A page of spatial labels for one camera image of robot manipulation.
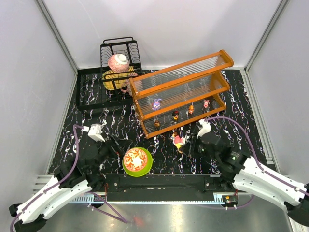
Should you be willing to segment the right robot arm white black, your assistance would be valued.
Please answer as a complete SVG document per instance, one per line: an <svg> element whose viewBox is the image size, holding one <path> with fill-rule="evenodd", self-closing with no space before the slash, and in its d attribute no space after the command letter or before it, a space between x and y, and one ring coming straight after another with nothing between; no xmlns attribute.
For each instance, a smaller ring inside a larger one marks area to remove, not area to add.
<svg viewBox="0 0 309 232"><path fill-rule="evenodd" d="M226 145L213 132L192 136L180 147L185 155L216 160L222 181L236 190L262 198L297 223L309 225L309 186L264 166L253 156Z"/></svg>

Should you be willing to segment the purple bunny toy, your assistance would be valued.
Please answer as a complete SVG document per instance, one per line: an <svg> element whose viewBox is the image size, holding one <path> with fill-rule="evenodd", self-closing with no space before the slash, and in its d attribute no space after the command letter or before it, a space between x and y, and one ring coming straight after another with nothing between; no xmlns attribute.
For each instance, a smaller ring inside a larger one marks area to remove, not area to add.
<svg viewBox="0 0 309 232"><path fill-rule="evenodd" d="M161 101L162 101L161 98L153 100L153 104L152 104L152 110L153 111L157 111L161 108Z"/></svg>

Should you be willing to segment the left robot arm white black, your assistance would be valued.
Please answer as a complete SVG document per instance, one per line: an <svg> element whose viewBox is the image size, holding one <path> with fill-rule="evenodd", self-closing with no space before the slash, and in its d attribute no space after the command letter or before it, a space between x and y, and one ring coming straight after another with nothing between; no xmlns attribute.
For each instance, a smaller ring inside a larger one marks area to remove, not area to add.
<svg viewBox="0 0 309 232"><path fill-rule="evenodd" d="M59 209L84 193L98 197L107 188L99 165L108 156L121 157L123 149L113 137L98 145L77 148L75 157L62 163L50 180L29 200L9 207L12 232L37 232Z"/></svg>

